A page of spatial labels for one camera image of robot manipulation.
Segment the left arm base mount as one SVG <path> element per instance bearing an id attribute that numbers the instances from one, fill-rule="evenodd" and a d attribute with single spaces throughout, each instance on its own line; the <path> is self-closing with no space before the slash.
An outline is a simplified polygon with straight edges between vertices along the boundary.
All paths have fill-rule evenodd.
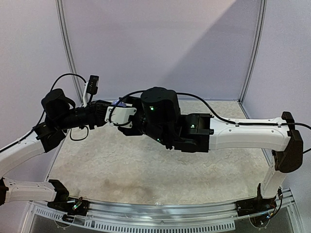
<path id="1" fill-rule="evenodd" d="M 66 212 L 69 216 L 86 216 L 89 209 L 90 202 L 88 200 L 80 198 L 67 198 L 62 201 L 48 202 L 49 208 Z"/>

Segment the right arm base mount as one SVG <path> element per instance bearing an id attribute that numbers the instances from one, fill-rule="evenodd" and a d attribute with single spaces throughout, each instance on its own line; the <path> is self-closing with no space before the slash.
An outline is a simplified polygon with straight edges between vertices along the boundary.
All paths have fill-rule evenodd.
<path id="1" fill-rule="evenodd" d="M 257 196 L 254 198 L 236 201 L 235 207 L 238 216 L 246 216 L 261 212 L 268 212 L 269 210 L 273 209 L 271 213 L 268 213 L 267 219 L 272 218 L 280 211 L 282 206 L 283 193 L 279 192 L 277 196 L 280 200 L 278 208 L 276 204 L 276 197 L 273 197 L 271 199 L 264 199 L 261 196 L 261 194 L 257 194 Z"/>

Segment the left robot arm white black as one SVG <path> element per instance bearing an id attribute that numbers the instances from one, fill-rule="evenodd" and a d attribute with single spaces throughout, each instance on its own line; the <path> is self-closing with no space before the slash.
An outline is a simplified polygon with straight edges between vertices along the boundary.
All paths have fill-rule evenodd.
<path id="1" fill-rule="evenodd" d="M 72 207 L 72 200 L 57 190 L 58 181 L 36 182 L 10 181 L 5 174 L 25 161 L 58 147 L 65 139 L 65 130 L 88 127 L 93 130 L 106 124 L 105 116 L 111 103 L 96 100 L 85 107 L 76 107 L 62 89 L 50 91 L 41 101 L 45 120 L 34 126 L 22 138 L 0 150 L 0 203 L 19 200 L 43 200 L 54 202 L 62 211 Z"/>

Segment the lavender earbud charging case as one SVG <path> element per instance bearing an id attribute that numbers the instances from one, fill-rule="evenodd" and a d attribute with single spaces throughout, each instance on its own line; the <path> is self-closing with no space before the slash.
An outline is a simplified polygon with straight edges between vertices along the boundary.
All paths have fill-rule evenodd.
<path id="1" fill-rule="evenodd" d="M 127 107 L 127 104 L 124 103 L 123 101 L 119 101 L 119 100 L 114 100 L 112 103 L 111 103 L 112 106 L 117 106 L 117 107 L 122 107 L 122 108 L 126 108 Z"/>

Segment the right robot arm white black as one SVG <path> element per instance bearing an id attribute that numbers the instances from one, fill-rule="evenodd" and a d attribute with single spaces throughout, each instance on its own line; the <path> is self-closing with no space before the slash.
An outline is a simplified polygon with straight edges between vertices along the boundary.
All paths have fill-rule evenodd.
<path id="1" fill-rule="evenodd" d="M 183 115 L 177 92 L 153 87 L 121 97 L 107 114 L 107 122 L 126 136 L 144 134 L 169 150 L 270 149 L 274 166 L 252 199 L 251 207 L 256 212 L 270 204 L 286 174 L 299 169 L 303 162 L 303 139 L 290 112 L 255 120 L 224 118 L 214 111 Z"/>

